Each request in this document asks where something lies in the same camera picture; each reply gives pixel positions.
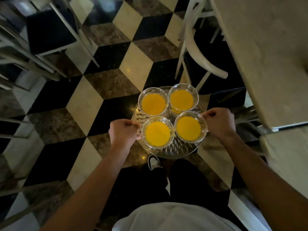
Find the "black chair seat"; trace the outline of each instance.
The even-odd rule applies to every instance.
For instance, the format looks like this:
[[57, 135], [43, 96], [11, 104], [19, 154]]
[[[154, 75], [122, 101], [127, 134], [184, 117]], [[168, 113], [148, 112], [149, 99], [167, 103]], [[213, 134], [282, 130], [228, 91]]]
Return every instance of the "black chair seat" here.
[[[231, 90], [245, 88], [244, 82], [234, 62], [232, 54], [226, 42], [217, 42], [213, 44], [198, 45], [202, 54], [215, 66], [227, 71], [226, 79], [211, 74], [205, 84], [199, 91], [200, 95], [222, 93]], [[189, 55], [184, 55], [184, 61], [187, 66], [188, 73], [192, 85], [196, 87], [206, 73], [206, 70], [199, 66]]]
[[[77, 33], [73, 13], [68, 9], [60, 12]], [[27, 32], [30, 51], [34, 55], [76, 42], [75, 37], [53, 10], [28, 16]]]

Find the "hand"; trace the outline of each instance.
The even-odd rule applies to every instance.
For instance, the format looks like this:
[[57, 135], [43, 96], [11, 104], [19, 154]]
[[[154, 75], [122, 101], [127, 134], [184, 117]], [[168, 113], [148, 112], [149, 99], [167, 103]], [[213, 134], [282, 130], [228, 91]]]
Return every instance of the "hand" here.
[[212, 108], [201, 115], [205, 118], [208, 130], [220, 141], [236, 135], [234, 114], [227, 108]]
[[137, 130], [140, 127], [137, 121], [128, 119], [118, 119], [110, 123], [108, 131], [111, 146], [130, 149], [135, 140], [139, 137]]

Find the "person's left hand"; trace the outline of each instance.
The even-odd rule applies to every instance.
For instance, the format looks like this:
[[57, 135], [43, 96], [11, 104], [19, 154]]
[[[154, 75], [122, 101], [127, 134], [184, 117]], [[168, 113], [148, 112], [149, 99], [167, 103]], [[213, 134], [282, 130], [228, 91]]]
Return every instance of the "person's left hand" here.
[[110, 123], [108, 131], [111, 145], [129, 149], [136, 139], [139, 138], [137, 130], [140, 127], [137, 121], [118, 119]]

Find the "black and white shoe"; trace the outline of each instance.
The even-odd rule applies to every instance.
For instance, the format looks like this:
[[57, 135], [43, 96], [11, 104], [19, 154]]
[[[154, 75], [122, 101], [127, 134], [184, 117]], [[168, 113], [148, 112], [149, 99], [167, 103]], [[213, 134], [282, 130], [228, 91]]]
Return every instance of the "black and white shoe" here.
[[148, 166], [150, 171], [152, 171], [155, 168], [161, 168], [160, 161], [156, 155], [150, 155], [148, 157]]

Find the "floor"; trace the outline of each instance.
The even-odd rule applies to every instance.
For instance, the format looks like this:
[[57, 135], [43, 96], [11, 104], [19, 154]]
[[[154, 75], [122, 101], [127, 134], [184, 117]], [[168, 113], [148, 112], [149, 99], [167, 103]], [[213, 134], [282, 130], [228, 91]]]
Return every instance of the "floor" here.
[[[181, 76], [175, 80], [174, 75], [180, 52], [177, 36], [189, 0], [69, 1], [91, 33], [93, 44], [88, 47], [100, 67], [77, 45], [48, 56], [70, 79], [46, 81], [17, 71], [14, 81], [30, 92], [0, 90], [1, 115], [30, 121], [1, 122], [1, 133], [29, 139], [0, 139], [0, 182], [25, 175], [26, 180], [6, 188], [62, 181], [47, 189], [0, 197], [0, 204], [5, 205], [0, 220], [47, 196], [63, 194], [59, 202], [29, 213], [4, 230], [38, 230], [105, 156], [110, 146], [110, 122], [130, 119], [142, 90], [183, 81]], [[23, 28], [21, 34], [26, 36], [25, 32]], [[1, 69], [12, 71], [8, 67]], [[218, 105], [220, 95], [203, 95], [200, 100], [210, 108]], [[246, 101], [244, 90], [219, 105], [237, 107]], [[135, 142], [120, 175], [128, 170], [139, 171], [147, 157], [148, 153]], [[226, 218], [242, 230], [270, 230], [217, 139], [207, 136], [198, 150], [185, 158], [202, 171], [219, 194], [225, 203]], [[172, 162], [162, 160], [167, 171]], [[111, 194], [98, 223], [100, 230], [111, 230], [117, 221], [115, 204]]]

